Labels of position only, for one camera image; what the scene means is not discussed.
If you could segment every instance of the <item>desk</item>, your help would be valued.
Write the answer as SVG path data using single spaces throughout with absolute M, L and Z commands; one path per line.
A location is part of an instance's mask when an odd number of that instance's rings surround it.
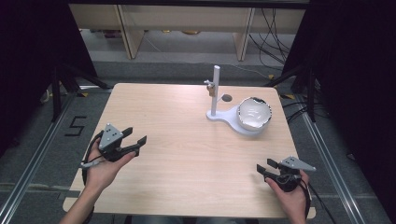
M 256 172 L 266 159 L 297 156 L 277 92 L 272 88 L 219 87 L 227 110 L 249 96 L 265 100 L 273 111 L 257 137 L 234 132 L 205 113 L 211 97 L 205 85 L 118 84 L 95 133 L 108 122 L 134 133 L 124 147 L 148 136 L 140 156 L 121 169 L 95 205 L 95 212 L 193 217 L 284 217 L 272 190 Z M 70 190 L 83 189 L 78 170 Z M 66 198 L 68 210 L 76 198 Z M 311 208 L 309 217 L 315 216 Z

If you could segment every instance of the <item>round container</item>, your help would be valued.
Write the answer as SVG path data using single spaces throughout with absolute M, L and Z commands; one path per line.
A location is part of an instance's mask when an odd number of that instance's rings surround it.
M 249 97 L 242 101 L 236 110 L 239 124 L 246 130 L 258 132 L 268 125 L 272 111 L 264 100 Z

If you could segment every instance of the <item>vertical post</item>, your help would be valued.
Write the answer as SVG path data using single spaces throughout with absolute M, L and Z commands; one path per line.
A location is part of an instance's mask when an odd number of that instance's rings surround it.
M 210 115 L 216 116 L 216 107 L 218 104 L 218 90 L 219 90 L 219 77 L 220 77 L 220 67 L 215 65 L 213 71 L 213 83 L 215 83 L 215 96 L 212 97 L 212 109 Z

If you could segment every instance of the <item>person's left hand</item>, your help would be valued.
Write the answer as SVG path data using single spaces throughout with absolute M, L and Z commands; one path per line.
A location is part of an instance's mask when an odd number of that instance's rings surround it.
M 99 152 L 100 138 L 92 145 L 89 161 L 100 156 Z M 100 192 L 107 188 L 116 178 L 120 168 L 134 158 L 135 152 L 130 152 L 124 155 L 118 161 L 106 161 L 105 158 L 100 157 L 97 160 L 101 161 L 99 164 L 90 167 L 87 173 L 86 189 L 99 190 Z

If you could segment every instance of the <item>wooden table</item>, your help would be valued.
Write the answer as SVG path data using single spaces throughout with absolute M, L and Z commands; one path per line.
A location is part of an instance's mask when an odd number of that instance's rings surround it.
M 269 126 L 256 137 L 210 121 L 205 113 L 211 97 L 206 86 L 118 84 L 107 102 L 95 133 L 108 122 L 119 130 L 134 127 L 124 147 L 143 137 L 140 156 L 121 169 L 95 205 L 97 213 L 193 217 L 284 217 L 279 202 L 257 173 L 266 159 L 297 157 L 277 92 L 272 88 L 220 86 L 219 101 L 228 110 L 256 96 L 273 111 Z M 70 190 L 83 189 L 78 170 Z M 66 198 L 68 210 L 76 198 Z M 311 208 L 309 217 L 315 216 Z

